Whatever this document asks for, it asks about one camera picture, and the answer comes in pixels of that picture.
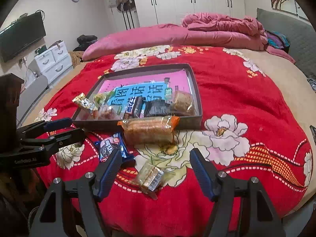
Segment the gold snack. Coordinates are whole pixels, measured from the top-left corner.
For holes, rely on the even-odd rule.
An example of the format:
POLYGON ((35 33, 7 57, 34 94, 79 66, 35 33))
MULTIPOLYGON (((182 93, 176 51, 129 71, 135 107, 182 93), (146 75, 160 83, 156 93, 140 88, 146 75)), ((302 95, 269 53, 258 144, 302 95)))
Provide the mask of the gold snack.
POLYGON ((98 107, 95 105, 94 102, 90 101, 84 93, 80 93, 79 95, 77 95, 72 100, 72 102, 77 104, 79 108, 88 112, 91 116, 96 117, 98 115, 98 107))

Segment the black snack packet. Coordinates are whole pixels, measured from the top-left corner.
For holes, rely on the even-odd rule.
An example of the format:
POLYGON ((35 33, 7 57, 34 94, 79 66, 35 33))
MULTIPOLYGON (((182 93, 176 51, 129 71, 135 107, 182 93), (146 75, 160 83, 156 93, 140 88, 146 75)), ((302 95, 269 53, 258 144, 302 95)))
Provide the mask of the black snack packet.
POLYGON ((165 100, 156 99, 146 102, 144 117, 168 116, 171 114, 170 104, 165 100))

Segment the green candy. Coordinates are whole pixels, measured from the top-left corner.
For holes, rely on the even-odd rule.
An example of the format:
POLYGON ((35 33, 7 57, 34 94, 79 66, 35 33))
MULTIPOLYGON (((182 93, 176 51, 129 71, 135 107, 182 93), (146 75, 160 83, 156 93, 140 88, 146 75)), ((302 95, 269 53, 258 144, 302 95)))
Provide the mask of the green candy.
POLYGON ((100 108, 103 104, 106 104, 110 98, 115 95, 115 91, 106 91, 104 93, 98 93, 93 96, 93 102, 95 105, 100 108))

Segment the white drawer cabinet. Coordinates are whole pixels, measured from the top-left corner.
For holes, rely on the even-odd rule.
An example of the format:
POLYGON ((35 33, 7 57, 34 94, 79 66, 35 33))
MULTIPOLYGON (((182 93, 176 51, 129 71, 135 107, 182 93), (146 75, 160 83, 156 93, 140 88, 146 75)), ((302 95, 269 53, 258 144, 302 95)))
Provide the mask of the white drawer cabinet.
POLYGON ((36 55, 28 68, 37 76, 45 76, 48 85, 72 67, 72 59, 64 41, 61 41, 39 55, 36 55))

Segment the small red snack packet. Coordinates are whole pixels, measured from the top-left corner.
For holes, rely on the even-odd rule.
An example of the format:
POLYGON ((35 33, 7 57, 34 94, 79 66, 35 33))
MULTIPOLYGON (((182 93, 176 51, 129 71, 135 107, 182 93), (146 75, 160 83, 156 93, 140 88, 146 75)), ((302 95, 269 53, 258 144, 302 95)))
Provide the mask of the small red snack packet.
POLYGON ((104 104, 99 108, 98 120, 116 119, 116 111, 113 106, 104 104))

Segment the clear bag brown pastry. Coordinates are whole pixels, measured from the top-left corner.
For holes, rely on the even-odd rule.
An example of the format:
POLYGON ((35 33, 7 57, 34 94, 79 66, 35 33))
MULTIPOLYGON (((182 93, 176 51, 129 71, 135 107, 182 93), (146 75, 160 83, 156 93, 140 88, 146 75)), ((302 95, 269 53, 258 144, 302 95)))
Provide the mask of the clear bag brown pastry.
POLYGON ((175 91, 170 111, 177 116, 194 116, 195 107, 193 96, 185 91, 175 91))

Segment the brown chocolate bar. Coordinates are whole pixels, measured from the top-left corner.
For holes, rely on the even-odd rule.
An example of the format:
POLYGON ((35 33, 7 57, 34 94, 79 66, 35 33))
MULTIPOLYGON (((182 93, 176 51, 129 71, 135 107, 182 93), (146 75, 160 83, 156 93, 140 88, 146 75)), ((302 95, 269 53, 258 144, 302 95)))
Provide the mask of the brown chocolate bar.
POLYGON ((123 119, 139 118, 144 99, 142 96, 132 96, 126 106, 123 119))

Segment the orange cracker packet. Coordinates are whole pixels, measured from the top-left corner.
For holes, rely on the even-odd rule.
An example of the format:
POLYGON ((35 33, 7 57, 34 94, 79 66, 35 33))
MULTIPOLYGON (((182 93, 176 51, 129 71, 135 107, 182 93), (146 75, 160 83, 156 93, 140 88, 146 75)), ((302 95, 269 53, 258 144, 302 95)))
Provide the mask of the orange cracker packet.
POLYGON ((145 143, 173 143, 178 116, 158 116, 124 119, 117 123, 123 129, 124 139, 129 145, 145 143))

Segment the pink folded quilt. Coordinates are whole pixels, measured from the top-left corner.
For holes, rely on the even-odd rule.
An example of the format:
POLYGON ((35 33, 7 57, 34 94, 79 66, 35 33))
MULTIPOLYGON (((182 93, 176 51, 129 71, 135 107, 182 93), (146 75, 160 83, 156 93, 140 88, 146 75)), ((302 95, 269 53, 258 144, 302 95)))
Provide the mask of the pink folded quilt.
POLYGON ((255 18, 238 19, 206 12, 188 14, 183 18, 181 25, 159 24, 109 34, 90 45, 83 54, 83 60, 156 45, 201 45, 265 50, 272 55, 295 62, 285 51, 269 45, 262 23, 255 18))

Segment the black wall television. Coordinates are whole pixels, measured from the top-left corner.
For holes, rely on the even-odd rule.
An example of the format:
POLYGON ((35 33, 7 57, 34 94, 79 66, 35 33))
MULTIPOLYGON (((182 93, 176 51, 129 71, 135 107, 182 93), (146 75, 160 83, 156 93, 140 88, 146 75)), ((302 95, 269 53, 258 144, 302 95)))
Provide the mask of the black wall television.
POLYGON ((1 59, 8 62, 46 36, 41 12, 17 20, 1 31, 1 59))

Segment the blue purple folded clothes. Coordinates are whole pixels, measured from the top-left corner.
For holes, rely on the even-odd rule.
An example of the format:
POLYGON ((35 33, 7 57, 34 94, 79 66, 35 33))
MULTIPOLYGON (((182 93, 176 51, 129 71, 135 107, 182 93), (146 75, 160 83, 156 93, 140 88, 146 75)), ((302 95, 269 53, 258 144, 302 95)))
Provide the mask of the blue purple folded clothes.
POLYGON ((266 31, 268 44, 276 49, 287 50, 290 47, 288 38, 276 31, 266 31))

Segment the green gold cake packet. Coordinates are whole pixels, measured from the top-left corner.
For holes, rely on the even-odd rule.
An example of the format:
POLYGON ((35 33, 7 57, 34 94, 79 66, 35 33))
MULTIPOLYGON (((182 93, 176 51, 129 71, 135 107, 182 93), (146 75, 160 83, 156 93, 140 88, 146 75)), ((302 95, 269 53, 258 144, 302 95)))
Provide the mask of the green gold cake packet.
POLYGON ((164 186, 175 176, 175 172, 169 168, 159 168, 150 162, 146 162, 133 179, 133 183, 151 199, 157 200, 156 191, 164 186))

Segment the black bag on floor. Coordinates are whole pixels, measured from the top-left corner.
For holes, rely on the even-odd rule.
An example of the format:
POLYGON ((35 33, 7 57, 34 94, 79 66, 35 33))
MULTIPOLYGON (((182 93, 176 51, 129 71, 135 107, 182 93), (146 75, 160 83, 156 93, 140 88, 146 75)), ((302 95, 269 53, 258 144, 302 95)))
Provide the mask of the black bag on floor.
POLYGON ((98 40, 95 35, 81 35, 77 38, 78 46, 73 51, 85 51, 90 45, 98 40))

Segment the grey padded headboard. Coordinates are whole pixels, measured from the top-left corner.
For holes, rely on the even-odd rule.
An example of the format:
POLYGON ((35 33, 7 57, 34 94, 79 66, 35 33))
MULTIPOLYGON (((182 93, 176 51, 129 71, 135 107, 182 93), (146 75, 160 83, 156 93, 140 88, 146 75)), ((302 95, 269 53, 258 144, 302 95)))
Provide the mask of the grey padded headboard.
POLYGON ((289 55, 296 66, 307 76, 315 78, 315 30, 294 17, 257 9, 257 19, 267 31, 284 34, 290 41, 289 55))

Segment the blue oreo packet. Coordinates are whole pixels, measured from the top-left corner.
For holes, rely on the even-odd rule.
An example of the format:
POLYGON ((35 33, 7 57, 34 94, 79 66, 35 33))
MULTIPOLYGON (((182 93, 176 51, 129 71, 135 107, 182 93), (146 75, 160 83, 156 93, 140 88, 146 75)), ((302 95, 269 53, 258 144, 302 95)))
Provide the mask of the blue oreo packet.
POLYGON ((99 139, 94 142, 98 152, 99 161, 105 162, 113 151, 119 150, 122 156, 123 164, 132 163, 135 161, 133 154, 127 151, 127 147, 120 132, 113 134, 103 140, 99 139))

